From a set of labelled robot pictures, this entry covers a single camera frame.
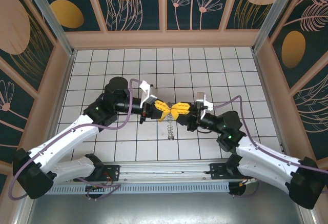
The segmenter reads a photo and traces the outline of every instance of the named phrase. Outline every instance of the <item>floral wallpaper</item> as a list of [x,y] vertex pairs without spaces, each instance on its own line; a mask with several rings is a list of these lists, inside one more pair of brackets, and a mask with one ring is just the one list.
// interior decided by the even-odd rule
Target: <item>floral wallpaper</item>
[[275,0],[235,0],[227,29],[260,29]]
[[272,27],[272,29],[271,29],[271,31],[270,31],[270,33],[269,33],[269,37],[270,37],[270,38],[271,38],[272,34],[274,33],[274,31],[276,30],[278,24],[280,23],[281,18],[283,17],[283,15],[285,15],[285,13],[286,13],[286,11],[287,11],[287,9],[288,9],[288,7],[289,7],[289,5],[291,4],[292,1],[293,1],[293,0],[288,0],[288,2],[286,3],[284,9],[282,10],[280,16],[279,16],[278,19],[276,20],[275,24],[273,25],[273,27]]
[[273,42],[289,87],[328,51],[328,0],[299,0]]
[[294,95],[317,160],[328,156],[328,65]]
[[226,1],[167,0],[167,29],[218,29]]
[[99,0],[108,31],[159,30],[158,0]]
[[38,90],[53,44],[23,0],[0,1],[0,57]]
[[66,32],[100,31],[90,0],[48,0]]
[[12,163],[34,98],[0,70],[0,160]]

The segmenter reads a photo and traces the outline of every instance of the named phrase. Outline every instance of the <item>white bracket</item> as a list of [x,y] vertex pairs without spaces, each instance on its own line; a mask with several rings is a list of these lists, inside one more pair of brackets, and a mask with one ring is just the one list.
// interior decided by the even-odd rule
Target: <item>white bracket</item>
[[[64,129],[61,133],[57,134],[47,142],[39,145],[31,149],[29,152],[31,153],[29,156],[32,158],[35,156],[39,151],[41,151],[47,144],[51,141],[62,135],[63,133],[72,130],[74,127],[82,124],[91,124],[93,120],[88,117],[87,115],[80,115],[78,119],[73,122],[68,128]],[[65,137],[58,140],[54,143],[51,147],[49,147],[45,152],[40,154],[34,162],[36,164],[40,163],[40,169],[45,173],[48,173],[50,170],[53,169],[54,165],[62,159],[65,154],[74,149],[78,144],[82,143],[86,139],[96,135],[99,133],[99,128],[94,126],[82,127],[72,131],[71,133],[67,134]]]
[[[280,157],[281,159],[285,159],[295,164],[300,164],[298,158],[283,155],[264,145],[261,145],[260,143],[256,143],[256,145],[270,152],[271,154]],[[254,175],[254,177],[262,179],[263,181],[268,182],[282,189],[283,191],[285,191],[285,188],[282,187],[280,183],[273,182],[275,180],[278,182],[283,182],[282,185],[284,185],[286,182],[290,183],[292,179],[291,173],[296,172],[298,169],[298,167],[296,166],[286,164],[285,162],[275,159],[260,151],[253,145],[249,137],[243,137],[238,142],[238,147],[236,147],[236,153],[237,155],[242,157],[244,161],[242,165],[245,165],[245,167],[247,168],[243,169],[244,173],[246,170],[251,170],[250,168],[253,167],[254,172],[258,174],[257,176]]]
[[142,89],[140,108],[143,107],[144,103],[151,105],[157,100],[156,89],[152,85],[143,80],[139,87]]
[[197,92],[197,100],[196,103],[200,104],[201,106],[207,107],[206,109],[200,112],[200,119],[203,119],[206,110],[212,111],[214,109],[213,103],[206,101],[206,94],[203,92]]
[[57,175],[53,183],[55,185],[78,177],[88,177],[94,169],[93,162],[85,156],[74,161],[60,162],[51,170]]

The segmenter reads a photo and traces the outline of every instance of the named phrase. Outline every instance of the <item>grid line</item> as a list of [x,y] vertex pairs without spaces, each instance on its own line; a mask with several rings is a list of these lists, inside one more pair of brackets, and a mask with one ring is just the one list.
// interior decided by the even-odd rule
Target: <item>grid line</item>
[[[194,92],[194,84],[193,84],[193,75],[192,75],[192,72],[191,72],[190,52],[189,52],[189,48],[187,48],[187,49],[188,49],[188,59],[189,59],[189,68],[190,68],[191,87],[192,87],[192,90],[193,90],[193,99],[194,99],[194,103],[195,103],[195,92]],[[196,131],[196,132],[197,132],[197,140],[198,140],[199,158],[201,158],[200,143],[199,143],[199,134],[198,134],[198,131]]]
[[[173,62],[174,61],[174,59],[173,59],[173,48],[171,50],[172,50],[172,67],[173,67],[174,103],[177,103],[177,101],[176,101],[176,91],[175,91],[175,74],[174,74],[174,62]],[[177,142],[177,145],[178,145],[178,160],[180,160],[180,147],[179,147],[178,125],[177,125],[177,123],[174,123],[174,124],[175,124],[175,129],[176,129],[176,142]]]
[[[114,76],[124,76],[124,78],[126,78],[127,80],[129,80],[130,78],[142,78],[146,80],[149,84],[154,84],[154,82],[156,82],[156,85],[154,86],[161,86],[160,88],[158,88],[158,98],[163,101],[170,100],[172,103],[183,101],[184,97],[186,97],[187,102],[195,102],[196,92],[204,92],[207,95],[208,99],[210,99],[210,97],[212,98],[214,104],[224,103],[230,100],[232,98],[232,95],[235,96],[239,93],[243,93],[243,103],[248,103],[250,105],[250,107],[248,107],[247,105],[246,111],[248,111],[248,116],[246,118],[246,121],[247,123],[249,123],[249,120],[252,120],[252,126],[250,127],[250,129],[252,133],[254,133],[254,135],[255,133],[257,133],[254,138],[256,138],[259,142],[261,141],[261,138],[265,139],[265,145],[267,145],[268,142],[272,141],[275,143],[275,141],[277,140],[277,136],[274,134],[262,132],[261,136],[259,136],[259,126],[256,124],[256,122],[260,124],[261,119],[263,119],[263,122],[266,121],[269,123],[270,116],[266,111],[264,104],[261,105],[261,107],[263,108],[260,111],[257,109],[256,112],[254,112],[254,108],[258,107],[257,102],[264,102],[265,97],[257,97],[254,96],[254,93],[251,93],[252,90],[260,90],[261,83],[259,83],[258,80],[255,79],[257,75],[255,74],[257,73],[256,68],[243,68],[248,71],[243,71],[243,69],[241,68],[245,63],[243,62],[244,59],[251,59],[243,57],[244,55],[247,55],[246,50],[249,49],[245,48],[245,51],[244,49],[238,49],[237,52],[236,48],[234,48],[237,57],[228,59],[226,58],[227,56],[229,56],[227,55],[227,52],[233,52],[232,49],[228,49],[228,51],[225,52],[225,55],[222,58],[220,56],[217,56],[219,54],[222,55],[221,48],[216,48],[212,51],[209,51],[210,57],[207,58],[207,51],[205,51],[205,48],[181,48],[181,50],[178,52],[178,57],[180,54],[180,58],[184,59],[175,59],[177,56],[173,55],[173,52],[175,52],[174,49],[165,48],[161,49],[160,51],[155,49],[155,56],[150,57],[151,59],[149,59],[148,61],[155,62],[156,66],[153,62],[149,62],[149,64],[147,64],[145,63],[147,62],[146,60],[141,60],[141,50],[128,52],[128,59],[138,59],[139,57],[139,60],[125,60],[125,58],[127,57],[127,52],[125,51],[125,49],[115,51],[109,50],[107,52],[107,61],[103,61],[102,64],[99,64],[101,62],[97,62],[97,65],[93,66],[92,68],[92,73],[95,73],[92,75],[92,57],[95,56],[96,50],[89,51],[89,53],[85,55],[83,52],[81,52],[81,54],[77,56],[77,59],[74,63],[74,67],[71,72],[70,80],[68,83],[68,89],[66,90],[64,105],[62,107],[63,112],[61,112],[60,114],[57,131],[62,130],[64,127],[67,127],[70,124],[70,118],[75,118],[77,109],[82,112],[82,110],[88,105],[87,102],[92,100],[92,97],[90,95],[92,95],[93,93],[97,95],[98,93],[101,93],[101,83],[97,83],[97,79],[99,79],[99,82],[103,82],[102,88],[104,88],[110,78]],[[138,52],[138,56],[133,55],[132,52]],[[205,56],[204,59],[192,59],[203,55]],[[83,62],[79,62],[79,57],[83,57]],[[167,63],[171,63],[173,65],[173,69],[171,70],[171,67],[168,68],[168,66],[166,66],[166,63],[164,64],[163,62],[159,62],[162,61],[159,60],[159,58],[163,58],[162,60],[167,61]],[[103,71],[104,74],[99,74],[101,71],[97,68],[104,66],[106,66],[105,71]],[[132,89],[135,93],[135,96],[140,96],[140,90],[137,86]],[[72,98],[72,96],[75,95],[79,96],[80,99],[77,100],[77,98]],[[124,116],[119,116],[119,119],[114,122],[112,126],[114,126],[114,124],[118,126],[120,123],[122,123],[123,117]],[[148,129],[142,129],[141,125],[138,123],[137,118],[137,115],[131,116],[129,123],[125,127],[126,130],[124,130],[123,128],[122,131],[120,130],[120,133],[118,133],[117,131],[113,131],[112,133],[108,132],[108,135],[106,134],[105,136],[96,136],[96,139],[94,141],[92,141],[92,139],[89,139],[89,141],[86,141],[85,143],[92,142],[94,144],[85,144],[87,146],[75,148],[75,150],[70,154],[71,159],[73,158],[73,156],[74,158],[76,158],[82,153],[85,154],[85,151],[89,148],[90,152],[88,153],[96,153],[96,156],[98,156],[97,153],[99,153],[99,159],[103,160],[101,156],[106,155],[106,153],[104,153],[104,148],[106,148],[107,145],[110,150],[114,151],[111,151],[110,157],[107,156],[106,158],[111,158],[110,160],[112,160],[114,156],[114,161],[121,161],[124,160],[124,158],[128,158],[128,160],[131,161],[136,161],[138,158],[140,160],[141,157],[142,160],[144,160],[144,158],[146,160],[207,159],[218,158],[219,155],[221,155],[221,158],[229,157],[229,155],[226,152],[222,151],[221,148],[220,154],[219,151],[217,151],[217,142],[215,141],[217,139],[216,133],[203,136],[202,134],[198,133],[198,131],[195,131],[193,134],[191,132],[187,132],[186,126],[178,126],[178,123],[174,121],[173,124],[175,125],[173,125],[173,131],[176,129],[176,133],[174,131],[174,136],[176,137],[175,139],[177,141],[167,144],[167,120],[162,122],[162,124],[159,124],[157,120],[154,121],[151,119],[147,119],[144,123],[146,126],[152,127],[156,125],[156,131],[150,131]],[[141,141],[153,142],[140,144],[139,148],[138,143],[140,143]]]
[[[244,78],[244,75],[242,74],[241,76],[242,76],[242,79],[243,79],[244,84],[245,84],[245,78]],[[246,89],[246,93],[247,93],[248,100],[250,100],[250,96],[249,96],[249,94],[248,94],[248,91],[247,91],[247,88],[246,88],[246,84],[245,84],[245,89]],[[253,112],[253,108],[252,108],[251,102],[250,102],[250,107],[251,107],[252,115],[253,115],[253,117],[254,117],[254,112]],[[259,134],[259,132],[258,132],[258,129],[257,129],[257,126],[256,126],[255,117],[254,117],[254,125],[255,125],[255,128],[256,128],[256,133],[257,133],[257,135],[260,136],[260,134]]]

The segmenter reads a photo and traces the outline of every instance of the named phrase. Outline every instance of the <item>gray floor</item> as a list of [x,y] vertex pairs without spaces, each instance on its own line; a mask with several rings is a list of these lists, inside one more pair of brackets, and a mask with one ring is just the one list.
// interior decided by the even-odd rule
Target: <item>gray floor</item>
[[288,195],[263,184],[251,198],[228,193],[116,194],[99,202],[83,195],[45,195],[34,201],[28,224],[299,224]]

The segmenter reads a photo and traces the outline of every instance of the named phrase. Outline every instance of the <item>metal pole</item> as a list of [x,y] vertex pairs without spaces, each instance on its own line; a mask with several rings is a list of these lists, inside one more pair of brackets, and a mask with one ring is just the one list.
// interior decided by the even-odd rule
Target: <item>metal pole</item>
[[49,3],[47,0],[34,0],[36,5],[39,7],[40,11],[42,12],[43,16],[47,20],[49,26],[51,27],[54,34],[57,36],[59,42],[62,44],[64,50],[68,55],[73,54],[73,48],[69,43],[65,32],[61,25],[59,24],[55,14],[53,13]]
[[253,52],[256,54],[262,47],[265,39],[269,35],[272,27],[274,26],[275,22],[278,20],[281,12],[283,11],[286,3],[288,0],[276,0],[268,12],[262,27],[260,28],[259,33],[253,43]]

